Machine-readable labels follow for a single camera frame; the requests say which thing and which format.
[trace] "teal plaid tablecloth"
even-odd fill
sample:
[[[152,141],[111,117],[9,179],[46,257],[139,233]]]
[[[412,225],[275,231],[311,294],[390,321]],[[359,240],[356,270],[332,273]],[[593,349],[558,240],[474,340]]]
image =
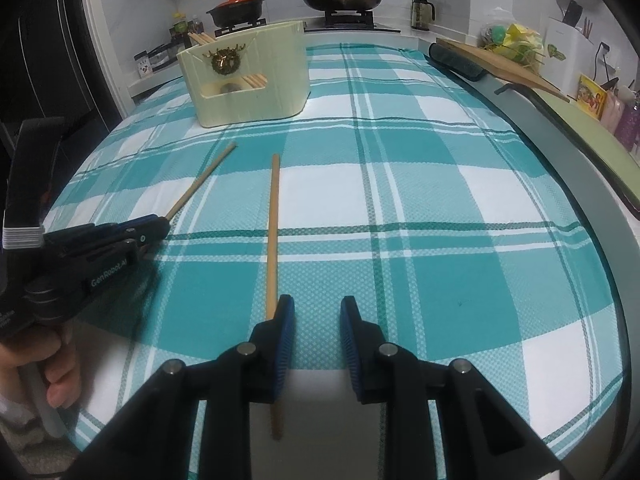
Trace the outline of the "teal plaid tablecloth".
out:
[[[164,86],[57,200],[49,230],[165,214],[238,143],[160,249],[82,314],[126,343],[96,388],[111,397],[83,404],[79,445],[107,422],[101,406],[119,408],[165,359],[213,359],[263,319],[279,153],[292,368],[344,367],[338,310],[353,294],[363,317],[420,359],[470,359],[564,456],[612,403],[622,359],[609,282],[561,187],[419,52],[336,44],[310,48],[308,60],[309,100],[284,120],[204,129],[184,82]]]

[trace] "refrigerator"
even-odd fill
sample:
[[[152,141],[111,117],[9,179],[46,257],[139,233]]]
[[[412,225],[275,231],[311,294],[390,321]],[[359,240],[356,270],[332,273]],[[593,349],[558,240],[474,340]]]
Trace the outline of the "refrigerator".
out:
[[[52,176],[55,199],[122,120],[102,74],[82,0],[31,0],[0,49],[2,208],[22,122],[48,117],[62,117],[68,126]]]

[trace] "chopstick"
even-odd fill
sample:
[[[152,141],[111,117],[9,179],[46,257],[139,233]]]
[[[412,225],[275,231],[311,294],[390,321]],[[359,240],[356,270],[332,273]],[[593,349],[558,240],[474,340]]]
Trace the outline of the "chopstick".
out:
[[[201,32],[200,33],[200,37],[204,38],[205,40],[207,40],[208,43],[213,43],[215,40],[215,38],[212,38],[209,34],[207,34],[206,32]]]
[[[189,37],[199,45],[215,43],[216,41],[206,32],[201,32],[200,34],[196,34],[195,32],[190,32]]]
[[[267,230],[266,319],[273,319],[278,304],[278,192],[280,189],[280,156],[271,157],[271,193]],[[270,406],[271,437],[280,440],[284,430],[282,407],[278,401]]]
[[[252,88],[264,88],[267,86],[267,78],[262,74],[249,74],[242,76],[242,79],[247,81]]]
[[[207,43],[209,43],[206,40],[202,40],[199,35],[194,34],[193,32],[189,33],[189,37],[199,45],[206,45]]]
[[[582,27],[582,35],[589,39],[591,36],[591,29],[593,28],[593,22],[589,20],[586,16],[584,17],[584,25]]]
[[[165,215],[165,218],[170,222],[175,214],[180,211],[182,206],[184,206],[187,201],[193,196],[193,194],[198,190],[202,183],[207,179],[207,177],[215,170],[220,162],[224,160],[224,158],[233,151],[233,149],[237,146],[235,142],[231,142],[223,151],[218,155],[216,160],[214,160],[206,170],[204,170],[200,176],[193,181],[193,184],[189,186],[189,189],[184,192],[184,194],[178,199],[178,202],[174,204],[174,206],[169,209],[169,212]]]
[[[280,188],[280,156],[271,157],[271,194],[267,231],[266,319],[273,319],[278,304],[278,193]]]

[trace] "black pot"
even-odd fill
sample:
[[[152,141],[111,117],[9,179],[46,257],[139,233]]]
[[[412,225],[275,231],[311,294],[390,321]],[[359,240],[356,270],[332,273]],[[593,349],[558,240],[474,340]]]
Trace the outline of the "black pot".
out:
[[[226,28],[239,23],[255,23],[262,16],[264,0],[228,0],[208,10],[217,27]]]

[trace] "plastic bag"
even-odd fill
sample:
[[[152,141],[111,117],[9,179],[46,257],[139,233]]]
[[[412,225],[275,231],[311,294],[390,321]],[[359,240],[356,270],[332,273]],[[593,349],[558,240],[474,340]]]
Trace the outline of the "plastic bag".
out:
[[[538,73],[544,57],[539,32],[515,21],[508,11],[497,7],[480,31],[484,48]]]

